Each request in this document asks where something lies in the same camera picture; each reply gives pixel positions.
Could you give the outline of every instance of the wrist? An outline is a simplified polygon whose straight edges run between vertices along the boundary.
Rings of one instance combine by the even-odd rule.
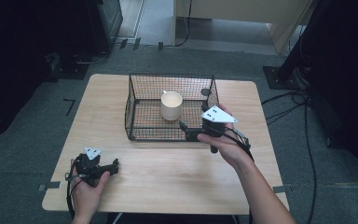
[[[251,171],[253,168],[255,168],[255,162],[245,152],[242,151],[231,163],[231,166],[236,172]]]

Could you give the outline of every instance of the wire cage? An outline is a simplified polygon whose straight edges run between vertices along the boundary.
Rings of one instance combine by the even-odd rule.
[[[163,91],[182,95],[182,114],[169,121],[160,114]],[[131,73],[125,111],[125,129],[133,141],[185,141],[179,120],[188,128],[202,124],[202,105],[218,105],[213,75]]]

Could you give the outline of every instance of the tabletop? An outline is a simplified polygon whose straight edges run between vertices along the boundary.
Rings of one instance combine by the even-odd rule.
[[[248,215],[249,204],[234,169],[199,142],[130,141],[124,129],[129,76],[91,76],[48,189],[43,207],[67,211],[65,173],[83,147],[102,151],[100,165],[119,160],[99,211]],[[252,145],[255,164],[271,187],[282,179],[254,82],[216,80],[219,102],[239,121],[236,129]],[[277,193],[288,208],[285,193]]]

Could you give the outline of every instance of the human hand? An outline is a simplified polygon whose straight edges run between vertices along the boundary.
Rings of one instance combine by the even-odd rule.
[[[72,198],[76,211],[72,221],[73,224],[91,222],[92,217],[100,206],[103,190],[109,177],[110,173],[108,171],[104,172],[95,188],[82,181],[80,177],[75,177],[71,181]]]
[[[228,113],[229,115],[231,115],[231,113],[228,111],[228,109],[220,104],[219,107],[224,110],[226,113]],[[228,129],[234,129],[234,125],[232,123],[226,123],[226,128]],[[235,138],[238,140],[238,136],[232,132],[232,131],[226,131],[225,134]],[[225,161],[230,164],[231,166],[233,166],[234,168],[236,168],[237,166],[237,161],[239,160],[239,158],[245,156],[247,157],[250,161],[252,160],[244,151],[242,148],[240,148],[236,142],[234,142],[233,140],[225,137],[224,135],[220,136],[220,137],[211,137],[207,134],[204,133],[200,133],[197,138],[206,144],[209,144],[211,146],[217,147],[220,151],[220,154],[222,155],[223,159],[225,159]]]

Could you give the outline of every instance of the fingers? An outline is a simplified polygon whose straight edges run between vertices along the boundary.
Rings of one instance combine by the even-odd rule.
[[[71,159],[71,168],[72,166],[74,165],[74,162],[75,160],[74,159]],[[76,176],[77,175],[77,169],[76,169],[76,166],[74,166],[74,171],[72,172],[72,176]],[[78,182],[80,181],[80,177],[75,177],[74,179],[72,179],[72,184],[75,185],[77,184]]]
[[[219,139],[211,137],[204,133],[200,133],[199,135],[197,135],[197,138],[200,140],[200,142],[206,143],[217,148],[220,148],[223,144]]]
[[[223,104],[219,104],[219,108],[224,110],[226,113],[228,113],[230,116],[232,116],[232,113],[227,109],[227,107]],[[232,123],[226,123],[226,127],[230,129],[234,129],[234,125]]]
[[[102,193],[104,190],[104,187],[106,186],[106,183],[108,182],[110,178],[110,173],[109,171],[105,171],[103,173],[103,175],[101,175],[101,179],[100,179],[100,183],[98,183],[98,186],[96,187],[96,189]]]

